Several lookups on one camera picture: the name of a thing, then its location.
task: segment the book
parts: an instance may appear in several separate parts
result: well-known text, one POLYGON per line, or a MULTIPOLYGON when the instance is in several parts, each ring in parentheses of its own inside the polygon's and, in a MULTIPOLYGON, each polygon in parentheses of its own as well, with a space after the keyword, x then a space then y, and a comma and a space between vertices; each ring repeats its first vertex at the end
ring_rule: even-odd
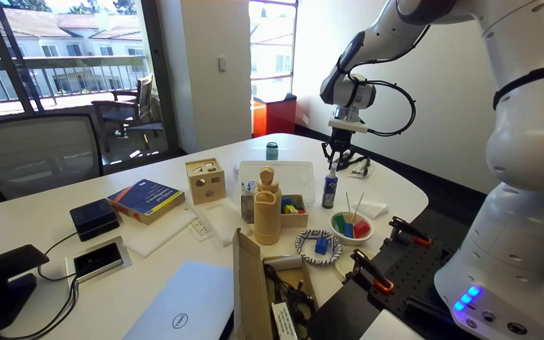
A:
POLYGON ((145 225, 179 206, 183 200, 183 191, 149 179, 139 179, 137 183, 107 196, 113 209, 145 225))

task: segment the wall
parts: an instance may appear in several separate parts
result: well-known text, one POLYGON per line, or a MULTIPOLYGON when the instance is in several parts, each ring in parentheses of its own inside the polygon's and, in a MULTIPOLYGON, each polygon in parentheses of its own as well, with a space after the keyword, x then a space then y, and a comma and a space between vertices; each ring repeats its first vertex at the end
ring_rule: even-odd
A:
POLYGON ((158 0, 179 147, 186 153, 251 136, 245 0, 158 0), (217 56, 226 72, 217 70, 217 56))
MULTIPOLYGON (((383 0, 300 0, 294 94, 304 126, 330 134, 332 106, 319 98, 319 85, 347 41, 370 26, 383 0)), ((492 128, 494 79, 477 24, 432 26, 406 56, 355 73, 404 87, 417 102, 409 130, 394 138, 356 134, 355 145, 487 192, 494 177, 485 168, 485 140, 492 128)), ((407 117, 406 102, 385 89, 360 117, 373 128, 394 128, 407 117)))

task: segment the table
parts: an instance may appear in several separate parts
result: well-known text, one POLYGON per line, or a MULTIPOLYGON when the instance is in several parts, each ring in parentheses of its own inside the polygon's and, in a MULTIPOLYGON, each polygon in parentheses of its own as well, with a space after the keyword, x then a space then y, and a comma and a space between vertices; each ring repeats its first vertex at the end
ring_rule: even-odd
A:
MULTIPOLYGON (((67 215, 71 208, 103 198, 126 185, 135 183, 141 177, 160 181, 188 192, 185 175, 186 160, 215 157, 224 170, 228 194, 232 194, 236 189, 239 160, 264 160, 268 141, 277 141, 279 160, 309 160, 313 164, 315 198, 319 200, 322 179, 326 175, 326 160, 321 151, 321 141, 292 134, 268 134, 262 138, 205 149, 200 153, 1 202, 0 253, 24 243, 33 243, 37 249, 45 251, 56 240, 73 232, 73 225, 67 215)), ((389 234, 387 221, 390 215, 400 215, 402 219, 411 221, 426 206, 426 196, 421 189, 375 162, 372 162, 366 179, 355 177, 349 172, 338 172, 336 208, 343 206, 339 202, 343 200, 345 191, 353 192, 353 200, 356 200, 356 196, 366 191, 366 198, 385 202, 389 208, 389 213, 375 219, 375 234, 362 245, 372 253, 389 234)), ((319 202, 307 206, 307 209, 307 228, 328 226, 328 217, 332 213, 330 209, 322 209, 319 202)), ((50 276, 56 272, 64 274, 66 257, 96 243, 103 243, 111 238, 130 238, 143 228, 147 228, 147 225, 139 225, 137 221, 122 217, 120 226, 113 232, 101 234, 88 242, 71 238, 49 255, 49 262, 43 266, 43 272, 50 276)), ((283 230, 281 240, 275 245, 262 247, 262 255, 268 257, 294 253, 292 242, 302 230, 304 228, 283 230)), ((215 238, 196 240, 194 234, 186 228, 145 259, 135 253, 128 255, 130 264, 122 270, 101 279, 81 283, 75 310, 49 334, 50 338, 122 338, 122 334, 141 315, 141 311, 158 294, 158 291, 183 260, 202 260, 232 266, 232 245, 224 247, 220 242, 215 242, 215 238)), ((319 304, 326 302, 332 293, 341 287, 338 272, 330 266, 311 266, 309 274, 319 304)), ((64 283, 47 283, 39 279, 24 310, 15 319, 15 323, 3 330, 3 334, 18 336, 41 328, 58 311, 64 298, 64 283)))

